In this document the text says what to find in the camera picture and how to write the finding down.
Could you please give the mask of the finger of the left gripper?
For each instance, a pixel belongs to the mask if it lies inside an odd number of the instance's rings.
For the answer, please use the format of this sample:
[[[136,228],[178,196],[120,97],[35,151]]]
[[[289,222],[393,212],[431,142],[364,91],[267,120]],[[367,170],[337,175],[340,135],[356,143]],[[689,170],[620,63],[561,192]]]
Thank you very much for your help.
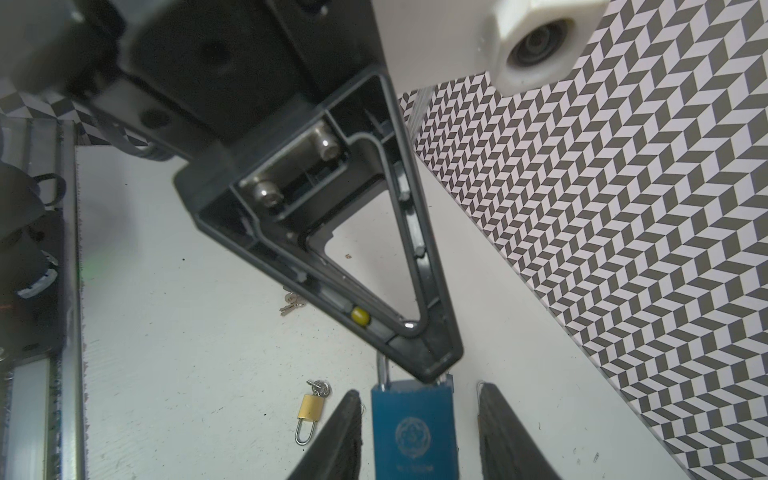
[[[195,226],[431,383],[463,354],[418,164],[386,72],[297,96],[175,188]]]

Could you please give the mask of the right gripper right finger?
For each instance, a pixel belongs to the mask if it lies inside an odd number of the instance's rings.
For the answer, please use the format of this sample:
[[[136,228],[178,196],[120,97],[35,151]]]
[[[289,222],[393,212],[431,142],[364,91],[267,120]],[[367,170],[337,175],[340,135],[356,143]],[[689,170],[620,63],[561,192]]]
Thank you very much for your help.
[[[484,479],[561,479],[493,383],[479,386],[477,419]]]

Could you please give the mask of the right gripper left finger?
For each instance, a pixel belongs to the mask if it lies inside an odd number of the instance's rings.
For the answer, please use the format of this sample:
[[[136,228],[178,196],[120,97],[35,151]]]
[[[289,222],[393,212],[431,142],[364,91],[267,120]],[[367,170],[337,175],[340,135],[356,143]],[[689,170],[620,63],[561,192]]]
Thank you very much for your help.
[[[357,390],[349,390],[288,479],[357,480],[362,446],[360,394]]]

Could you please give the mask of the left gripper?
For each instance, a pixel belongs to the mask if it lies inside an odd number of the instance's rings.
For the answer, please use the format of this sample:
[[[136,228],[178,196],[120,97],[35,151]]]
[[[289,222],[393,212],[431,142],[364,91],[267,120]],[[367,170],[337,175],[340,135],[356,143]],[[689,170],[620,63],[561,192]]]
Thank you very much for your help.
[[[91,24],[63,93],[184,158],[384,62],[369,1],[103,1]]]

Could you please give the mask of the small brass padlock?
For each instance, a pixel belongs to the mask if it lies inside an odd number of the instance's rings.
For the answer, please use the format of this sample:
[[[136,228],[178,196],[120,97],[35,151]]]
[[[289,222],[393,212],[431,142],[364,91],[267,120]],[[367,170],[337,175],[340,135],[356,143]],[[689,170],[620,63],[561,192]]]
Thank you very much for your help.
[[[302,399],[294,432],[295,443],[302,447],[309,445],[314,439],[325,400],[332,392],[332,387],[327,380],[307,380],[306,384],[311,392]]]

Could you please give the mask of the black padlock with keys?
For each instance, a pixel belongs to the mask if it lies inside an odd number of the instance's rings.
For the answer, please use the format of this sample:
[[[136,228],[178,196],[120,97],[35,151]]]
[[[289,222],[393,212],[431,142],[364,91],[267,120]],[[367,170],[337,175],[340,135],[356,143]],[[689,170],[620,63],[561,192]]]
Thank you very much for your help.
[[[286,304],[279,310],[282,317],[285,317],[293,311],[303,308],[307,305],[307,300],[295,292],[288,292],[285,295],[284,300]]]

